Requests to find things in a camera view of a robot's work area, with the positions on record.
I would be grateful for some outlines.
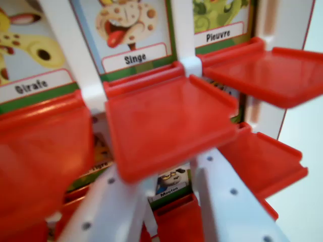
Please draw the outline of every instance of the metal rivet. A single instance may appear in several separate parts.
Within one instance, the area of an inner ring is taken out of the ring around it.
[[[112,177],[112,178],[109,178],[108,180],[107,180],[107,183],[108,184],[112,184],[112,183],[114,183],[116,180]]]
[[[84,222],[82,224],[82,230],[88,230],[91,226],[92,224],[90,222]]]
[[[231,193],[232,195],[237,195],[237,194],[238,194],[238,191],[237,191],[237,189],[232,188],[232,189],[230,190],[230,193]]]
[[[266,235],[265,237],[263,237],[263,241],[264,242],[273,242],[272,238],[270,238],[268,235]]]

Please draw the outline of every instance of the white plastic post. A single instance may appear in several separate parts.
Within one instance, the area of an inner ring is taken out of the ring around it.
[[[172,0],[172,16],[177,60],[185,68],[185,75],[202,76],[202,62],[195,55],[193,2]]]
[[[92,115],[105,112],[107,101],[74,12],[67,0],[39,0]]]
[[[155,182],[156,176],[127,184],[112,165],[94,182],[58,242],[138,242]]]
[[[205,241],[288,241],[218,149],[193,163]]]

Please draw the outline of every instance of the cartoon monkey face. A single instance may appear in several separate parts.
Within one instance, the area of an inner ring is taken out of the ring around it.
[[[96,29],[110,48],[147,38],[157,26],[157,11],[150,5],[132,0],[102,0],[103,9],[96,17]]]
[[[170,172],[164,173],[158,178],[158,184],[161,187],[169,187],[178,184],[182,177],[179,173],[184,173],[184,169],[172,170]]]

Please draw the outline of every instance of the green octopus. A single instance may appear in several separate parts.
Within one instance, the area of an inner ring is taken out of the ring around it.
[[[249,0],[193,0],[195,33],[230,24],[240,9],[247,7]]]

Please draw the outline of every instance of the plastic toy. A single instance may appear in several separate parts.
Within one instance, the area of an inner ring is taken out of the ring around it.
[[[78,50],[65,41],[74,32],[80,37],[79,31],[59,34],[61,16],[53,9],[77,24],[68,3],[40,2],[71,68],[90,63],[88,52],[78,60]],[[104,89],[97,74],[91,84],[75,74],[81,91],[1,116],[0,149],[6,162],[0,166],[0,189],[7,197],[0,203],[1,239],[66,210],[58,223],[60,230],[65,227],[60,242],[150,241],[156,234],[162,242],[288,241],[265,198],[307,175],[299,163],[301,153],[252,133],[246,123],[231,123],[237,100],[201,76],[273,105],[294,107],[323,94],[323,54],[266,51],[265,42],[255,37],[196,56],[193,38],[186,37],[194,29],[183,34],[181,28],[193,23],[193,16],[185,14],[192,3],[175,0],[172,9],[177,62],[106,82]],[[82,38],[73,44],[85,45]],[[79,71],[93,73],[93,63],[89,69]],[[116,164],[88,191],[66,198],[79,200],[63,206],[67,186],[93,164],[91,116],[100,111],[106,113]],[[186,160],[194,194],[153,214],[147,197],[155,195],[157,174]]]

